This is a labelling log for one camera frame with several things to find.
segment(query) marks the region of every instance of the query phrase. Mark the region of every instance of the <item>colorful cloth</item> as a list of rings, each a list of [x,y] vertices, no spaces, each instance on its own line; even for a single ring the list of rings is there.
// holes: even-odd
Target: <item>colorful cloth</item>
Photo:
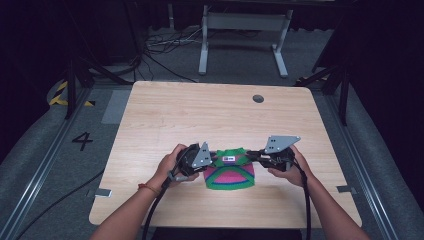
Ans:
[[[237,190],[255,185],[255,171],[243,148],[217,151],[218,158],[203,173],[206,187]]]

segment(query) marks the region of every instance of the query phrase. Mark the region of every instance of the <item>wooden table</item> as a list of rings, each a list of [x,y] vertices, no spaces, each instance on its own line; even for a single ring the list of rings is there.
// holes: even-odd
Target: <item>wooden table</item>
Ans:
[[[264,102],[256,103],[254,95]],[[315,175],[347,213],[361,225],[333,147],[307,88],[137,82],[116,135],[90,221],[100,224],[146,182],[159,161],[178,143],[207,141],[209,149],[262,149],[271,135],[297,135],[296,146]],[[275,178],[254,163],[255,186],[243,190],[207,189],[203,174],[168,189],[152,226],[305,228],[303,189]],[[321,227],[313,205],[312,227]]]

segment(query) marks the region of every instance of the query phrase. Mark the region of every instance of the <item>gray bracket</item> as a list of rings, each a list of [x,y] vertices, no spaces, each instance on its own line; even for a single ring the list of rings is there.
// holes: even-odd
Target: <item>gray bracket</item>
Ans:
[[[213,161],[211,158],[211,153],[209,151],[208,143],[204,142],[196,157],[194,158],[194,161],[191,166],[193,168],[204,167],[211,164],[212,162]]]
[[[103,189],[98,188],[96,191],[89,190],[86,194],[87,197],[111,197],[112,196],[112,190],[110,189]]]
[[[169,177],[169,179],[171,179],[174,182],[184,182],[188,179],[187,176],[173,176],[171,174],[171,171],[168,172],[168,177]]]
[[[265,147],[265,153],[277,153],[290,147],[300,140],[299,136],[271,136]]]
[[[337,191],[339,191],[339,193],[350,192],[353,195],[354,194],[358,194],[358,192],[356,191],[356,189],[354,187],[349,186],[349,185],[337,186]]]

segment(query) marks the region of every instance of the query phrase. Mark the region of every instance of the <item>aluminum rail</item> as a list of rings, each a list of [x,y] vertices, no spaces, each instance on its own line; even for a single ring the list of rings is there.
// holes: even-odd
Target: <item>aluminum rail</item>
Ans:
[[[353,142],[350,132],[346,126],[343,126],[338,117],[338,108],[336,100],[332,96],[325,96],[327,104],[331,108],[331,114],[337,122],[338,128],[345,140],[346,146],[349,150],[349,154],[352,158],[353,168],[358,177],[359,183],[364,190],[365,197],[367,198],[368,204],[374,214],[378,227],[383,235],[384,239],[399,239],[393,228],[393,225],[387,216],[386,210],[384,209],[383,203],[381,202],[380,195],[378,194],[372,180],[365,168],[365,165],[359,155],[359,152]]]
[[[63,144],[63,140],[65,139],[65,136],[69,132],[72,126],[72,123],[75,121],[79,111],[84,106],[84,103],[88,99],[88,96],[90,95],[90,93],[91,93],[91,89],[88,89],[88,88],[81,89],[81,92],[77,100],[77,107],[74,113],[71,115],[71,117],[68,120],[65,120],[60,126],[56,137],[54,138],[46,155],[44,156],[43,160],[38,166],[37,171],[35,172],[31,181],[28,183],[28,186],[26,187],[24,194],[22,195],[14,211],[12,212],[5,226],[3,227],[0,233],[0,240],[9,240],[15,237],[25,216],[27,215],[29,209],[31,208],[35,198],[37,197],[38,192],[43,186],[44,181],[46,180],[47,175],[50,172],[50,169],[52,168],[53,164],[56,161],[57,153],[59,152]]]

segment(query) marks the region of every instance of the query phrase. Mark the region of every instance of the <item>equipment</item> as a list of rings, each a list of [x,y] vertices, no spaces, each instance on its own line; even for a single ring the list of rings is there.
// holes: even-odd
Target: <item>equipment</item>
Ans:
[[[283,172],[288,171],[292,166],[295,166],[299,169],[302,176],[307,209],[306,239],[310,239],[311,216],[307,177],[305,172],[297,163],[294,153],[290,148],[291,145],[299,140],[300,137],[298,136],[271,136],[268,138],[268,142],[264,149],[259,151],[244,151],[243,149],[237,150],[243,150],[242,152],[245,152],[244,156],[247,157],[247,163],[259,162],[264,168],[275,168]],[[200,147],[198,143],[192,144],[177,155],[177,163],[175,164],[174,168],[168,172],[168,178],[163,182],[162,190],[150,208],[143,229],[143,239],[146,239],[147,230],[150,225],[153,212],[172,181],[185,181],[189,176],[195,173],[206,171],[208,166],[235,165],[236,160],[239,158],[239,156],[226,156],[225,159],[222,158],[220,161],[218,161],[218,156],[219,154],[217,154],[217,152],[209,151],[207,142],[204,142],[202,147]]]

